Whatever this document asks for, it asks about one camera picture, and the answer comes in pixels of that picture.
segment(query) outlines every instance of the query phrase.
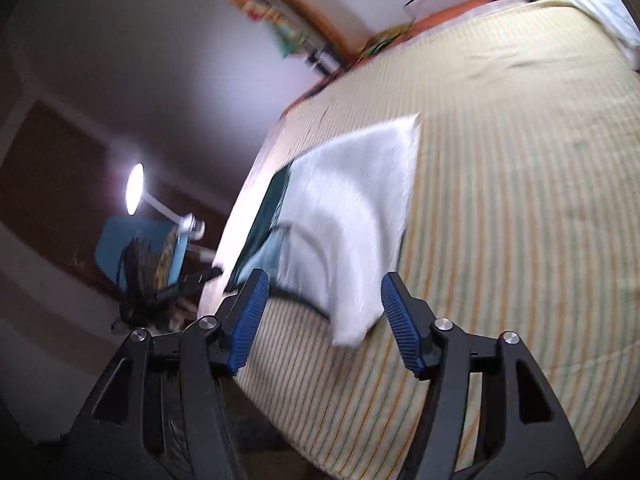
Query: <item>bed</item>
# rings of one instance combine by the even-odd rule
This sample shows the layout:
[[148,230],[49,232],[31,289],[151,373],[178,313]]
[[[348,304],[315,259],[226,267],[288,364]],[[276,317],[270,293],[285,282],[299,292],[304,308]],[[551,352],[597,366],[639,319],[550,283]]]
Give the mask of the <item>bed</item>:
[[[398,271],[465,331],[518,332],[591,463],[640,394],[640,80],[562,0],[415,38],[291,107],[230,215],[216,256],[225,274],[199,315],[220,304],[276,171],[414,113],[420,150]],[[275,298],[238,384],[303,456],[350,480],[398,475],[428,389],[403,367],[385,318],[359,348],[338,348],[324,318]],[[472,378],[458,466],[472,460],[479,394]]]

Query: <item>metal screw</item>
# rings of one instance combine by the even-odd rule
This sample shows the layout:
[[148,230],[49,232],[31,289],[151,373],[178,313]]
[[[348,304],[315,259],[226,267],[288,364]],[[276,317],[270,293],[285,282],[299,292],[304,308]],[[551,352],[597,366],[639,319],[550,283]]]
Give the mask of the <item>metal screw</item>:
[[502,337],[510,345],[515,345],[516,343],[520,342],[520,336],[515,332],[505,332],[504,334],[502,334]]
[[217,324],[218,320],[214,316],[205,316],[198,322],[198,325],[203,330],[210,330],[212,328],[215,328]]
[[129,336],[129,338],[132,341],[135,341],[136,343],[139,343],[140,341],[144,341],[145,337],[146,337],[146,330],[144,328],[135,329],[133,332],[131,332],[131,335]]
[[447,330],[451,330],[453,328],[453,323],[446,317],[439,317],[438,319],[436,319],[436,328],[438,330],[443,330],[444,332],[446,332]]

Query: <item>lamp light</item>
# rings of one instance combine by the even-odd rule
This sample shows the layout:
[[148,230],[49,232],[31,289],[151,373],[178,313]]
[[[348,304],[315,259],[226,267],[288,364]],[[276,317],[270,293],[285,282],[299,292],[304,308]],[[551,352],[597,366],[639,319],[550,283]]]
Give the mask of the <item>lamp light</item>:
[[157,198],[145,192],[145,170],[142,164],[136,164],[129,175],[125,191],[127,212],[130,215],[136,212],[141,200],[145,200],[156,211],[166,216],[174,224],[177,224],[179,233],[188,233],[190,238],[195,240],[200,240],[204,236],[205,223],[203,221],[196,220],[191,213],[180,216],[171,211]]

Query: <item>white towel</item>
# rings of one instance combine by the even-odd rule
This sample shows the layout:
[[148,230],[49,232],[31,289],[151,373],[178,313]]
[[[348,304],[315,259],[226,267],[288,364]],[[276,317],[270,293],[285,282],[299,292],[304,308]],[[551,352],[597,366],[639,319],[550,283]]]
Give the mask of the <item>white towel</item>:
[[292,162],[277,220],[242,266],[331,320],[332,343],[357,346],[383,313],[380,281],[396,270],[414,184],[418,116],[329,140]]
[[622,0],[568,0],[602,24],[633,70],[640,70],[640,32]]

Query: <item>white wall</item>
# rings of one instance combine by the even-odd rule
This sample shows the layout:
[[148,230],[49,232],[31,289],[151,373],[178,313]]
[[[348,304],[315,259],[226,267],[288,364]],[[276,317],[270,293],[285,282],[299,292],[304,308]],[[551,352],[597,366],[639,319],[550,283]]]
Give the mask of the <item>white wall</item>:
[[0,352],[0,394],[25,436],[37,442],[68,433],[99,375],[44,351],[4,319]]
[[[0,126],[0,164],[35,101],[19,86],[0,93],[6,102],[20,93]],[[57,439],[122,341],[110,332],[117,304],[38,256],[1,223],[0,253],[0,395],[28,438]]]
[[[306,1],[353,48],[410,18],[408,0]],[[40,98],[226,212],[270,126],[318,81],[226,0],[22,0],[8,35]]]

